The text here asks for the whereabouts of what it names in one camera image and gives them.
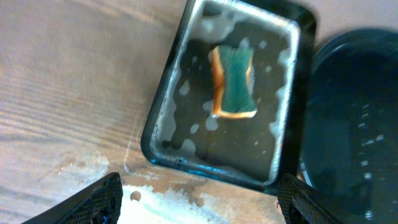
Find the orange green scrub sponge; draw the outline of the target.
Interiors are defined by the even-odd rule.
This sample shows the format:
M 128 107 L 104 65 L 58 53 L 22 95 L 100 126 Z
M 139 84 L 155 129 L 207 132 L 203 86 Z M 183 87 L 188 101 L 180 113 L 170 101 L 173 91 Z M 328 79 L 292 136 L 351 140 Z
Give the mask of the orange green scrub sponge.
M 219 45 L 210 53 L 213 77 L 213 108 L 217 117 L 228 119 L 252 118 L 257 104 L 252 97 L 254 78 L 252 48 Z

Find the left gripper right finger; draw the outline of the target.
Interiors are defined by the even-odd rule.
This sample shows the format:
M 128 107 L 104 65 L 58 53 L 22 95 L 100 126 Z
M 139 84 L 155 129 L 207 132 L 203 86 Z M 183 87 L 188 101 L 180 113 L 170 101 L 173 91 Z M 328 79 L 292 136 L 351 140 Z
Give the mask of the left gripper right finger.
M 341 195 L 325 195 L 292 174 L 278 181 L 277 199 L 286 223 L 372 223 L 371 188 L 359 184 Z

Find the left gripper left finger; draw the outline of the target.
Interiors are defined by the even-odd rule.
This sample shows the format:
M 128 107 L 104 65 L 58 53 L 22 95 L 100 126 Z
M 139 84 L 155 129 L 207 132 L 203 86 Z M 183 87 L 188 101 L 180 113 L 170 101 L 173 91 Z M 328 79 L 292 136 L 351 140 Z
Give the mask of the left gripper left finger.
M 122 198 L 121 177 L 112 172 L 24 224 L 117 224 Z

